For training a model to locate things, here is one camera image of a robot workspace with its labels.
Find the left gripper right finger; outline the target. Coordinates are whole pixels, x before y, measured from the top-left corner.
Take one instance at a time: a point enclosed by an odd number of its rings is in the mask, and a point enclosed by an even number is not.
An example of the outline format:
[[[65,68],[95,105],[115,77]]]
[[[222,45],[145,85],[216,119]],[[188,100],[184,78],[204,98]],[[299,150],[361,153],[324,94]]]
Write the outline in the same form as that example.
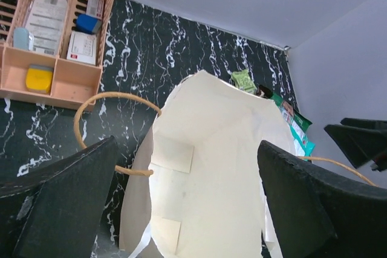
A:
[[[262,141],[258,167],[284,257],[386,257],[386,189]]]

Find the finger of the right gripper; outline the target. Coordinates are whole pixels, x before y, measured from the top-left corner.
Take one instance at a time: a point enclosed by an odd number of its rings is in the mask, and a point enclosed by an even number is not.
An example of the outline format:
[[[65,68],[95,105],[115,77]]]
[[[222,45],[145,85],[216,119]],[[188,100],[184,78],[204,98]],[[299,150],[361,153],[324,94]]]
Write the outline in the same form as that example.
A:
[[[386,129],[329,124],[324,130],[355,169],[370,161],[372,169],[386,169]]]
[[[386,120],[367,120],[359,118],[344,118],[340,124],[351,129],[385,131],[387,129]]]

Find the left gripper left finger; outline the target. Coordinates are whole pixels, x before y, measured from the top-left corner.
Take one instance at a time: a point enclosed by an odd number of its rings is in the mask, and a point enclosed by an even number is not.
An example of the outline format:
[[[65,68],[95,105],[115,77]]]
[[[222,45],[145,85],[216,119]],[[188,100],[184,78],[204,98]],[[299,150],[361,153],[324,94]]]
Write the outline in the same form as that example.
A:
[[[114,137],[1,180],[1,257],[90,257],[119,158]]]

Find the teal snack pack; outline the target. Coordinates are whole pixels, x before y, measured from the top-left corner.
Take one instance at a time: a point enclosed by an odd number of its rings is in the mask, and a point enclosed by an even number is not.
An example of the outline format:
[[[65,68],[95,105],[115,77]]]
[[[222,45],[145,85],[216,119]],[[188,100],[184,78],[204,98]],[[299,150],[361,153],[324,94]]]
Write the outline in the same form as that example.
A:
[[[297,123],[293,122],[292,125],[290,125],[290,130],[294,139],[297,156],[311,156],[315,144],[308,139],[306,133]]]

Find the green snack bag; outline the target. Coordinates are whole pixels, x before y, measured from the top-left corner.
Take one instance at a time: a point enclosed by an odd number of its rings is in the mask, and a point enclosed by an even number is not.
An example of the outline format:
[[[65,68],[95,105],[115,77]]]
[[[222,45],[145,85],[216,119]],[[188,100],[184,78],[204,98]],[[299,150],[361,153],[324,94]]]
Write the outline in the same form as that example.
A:
[[[294,107],[292,107],[291,104],[289,104],[287,101],[285,101],[282,97],[279,95],[273,93],[273,95],[270,97],[277,106],[279,106],[282,109],[285,109],[285,111],[291,116],[291,118],[298,124],[298,126],[302,129],[303,132],[306,132],[309,126],[312,124],[310,120],[305,118],[303,115],[301,115],[297,110],[295,110]]]

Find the brown Kettle chips bag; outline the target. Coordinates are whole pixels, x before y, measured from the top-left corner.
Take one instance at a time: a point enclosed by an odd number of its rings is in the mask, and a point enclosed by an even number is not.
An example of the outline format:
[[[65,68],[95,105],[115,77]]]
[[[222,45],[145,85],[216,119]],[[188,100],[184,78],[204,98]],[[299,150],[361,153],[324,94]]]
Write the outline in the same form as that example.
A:
[[[273,93],[267,87],[265,87],[263,85],[259,85],[258,89],[257,89],[257,92],[256,92],[256,95],[258,97],[270,99],[270,98],[272,98]]]

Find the brown paper bag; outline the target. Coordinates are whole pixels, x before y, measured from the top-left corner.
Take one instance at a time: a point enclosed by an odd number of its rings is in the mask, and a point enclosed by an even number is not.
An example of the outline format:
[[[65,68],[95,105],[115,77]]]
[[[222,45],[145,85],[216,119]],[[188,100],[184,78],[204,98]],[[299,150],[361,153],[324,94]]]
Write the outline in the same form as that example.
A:
[[[284,257],[258,167],[268,141],[297,156],[273,101],[200,71],[176,86],[141,143],[123,198],[129,257]]]

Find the light green snack pack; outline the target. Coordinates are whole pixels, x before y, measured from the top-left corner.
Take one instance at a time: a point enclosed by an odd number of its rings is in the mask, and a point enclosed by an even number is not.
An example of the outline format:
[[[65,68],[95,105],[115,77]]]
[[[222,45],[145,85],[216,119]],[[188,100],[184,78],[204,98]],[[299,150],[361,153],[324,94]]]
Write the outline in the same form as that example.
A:
[[[248,69],[244,69],[242,71],[234,71],[231,74],[231,79],[239,90],[253,95],[256,94],[257,87],[251,79]]]

